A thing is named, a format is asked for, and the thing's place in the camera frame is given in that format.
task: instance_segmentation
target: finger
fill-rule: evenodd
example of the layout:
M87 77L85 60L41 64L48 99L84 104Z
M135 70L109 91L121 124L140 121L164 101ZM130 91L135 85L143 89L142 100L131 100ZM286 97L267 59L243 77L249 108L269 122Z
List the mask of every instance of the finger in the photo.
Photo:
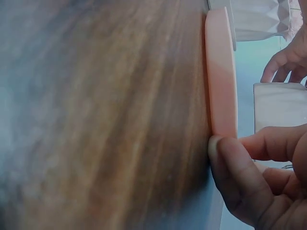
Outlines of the finger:
M244 146L236 139L224 138L217 144L230 175L240 192L241 206L257 223L273 203L273 194Z
M236 206L236 202L240 199L239 190L235 185L232 176L225 164L225 161L216 151L217 143L221 137L212 137L209 141L209 158L211 163L212 174L216 183L216 187L221 192L223 199L231 206Z
M222 194L223 200L232 214L246 224L251 225L252 222L246 215L245 211L240 209L241 199L236 182L231 176L225 161L221 155L217 153L217 142L219 142L221 139L221 137L217 136L211 137L208 148L211 170L216 187Z
M275 54L264 68L261 82L271 82L274 73L288 62L285 49Z
M260 161L291 161L297 143L307 132L307 125L297 127L266 127L240 141L250 156Z
M253 159L292 161L297 178L307 187L307 125L267 127L240 141Z
M287 195L290 199L296 200L304 197L302 186L295 173L287 169L270 168L255 163L263 178L268 183L272 193L276 196Z
M286 66L287 65L284 65L277 70L275 77L273 78L273 82L284 82L286 80L291 71L289 68L286 68Z
M289 82L301 83L302 79L307 75L307 71L302 66L297 66L291 73Z

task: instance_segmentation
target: background wall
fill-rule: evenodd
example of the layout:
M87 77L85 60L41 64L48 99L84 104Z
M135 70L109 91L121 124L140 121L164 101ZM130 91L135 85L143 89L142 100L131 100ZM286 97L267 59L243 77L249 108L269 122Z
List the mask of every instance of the background wall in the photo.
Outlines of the background wall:
M287 43L280 37L272 37L257 42L238 42L236 45L238 135L244 137L254 133L253 84L260 81L268 61L275 53L286 47ZM282 163L272 161L265 164L278 168L283 166ZM252 230L253 228L233 217L224 205L220 229Z

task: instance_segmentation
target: pink object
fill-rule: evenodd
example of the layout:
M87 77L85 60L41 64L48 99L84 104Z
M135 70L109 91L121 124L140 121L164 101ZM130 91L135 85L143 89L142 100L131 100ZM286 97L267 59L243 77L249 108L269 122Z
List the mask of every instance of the pink object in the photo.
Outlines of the pink object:
M226 7L208 12L205 41L213 134L237 138L236 68Z

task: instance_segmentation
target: hand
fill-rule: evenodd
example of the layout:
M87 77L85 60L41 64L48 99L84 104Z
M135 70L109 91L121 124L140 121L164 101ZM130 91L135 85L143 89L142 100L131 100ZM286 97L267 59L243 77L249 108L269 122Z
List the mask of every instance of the hand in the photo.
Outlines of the hand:
M307 229L307 125L268 127L243 138L212 137L209 157L229 211L259 230ZM256 160L291 161L294 171Z
M261 82L270 82L275 72L273 82L284 82L290 71L289 82L300 83L307 76L307 24L303 24L288 47L271 58Z

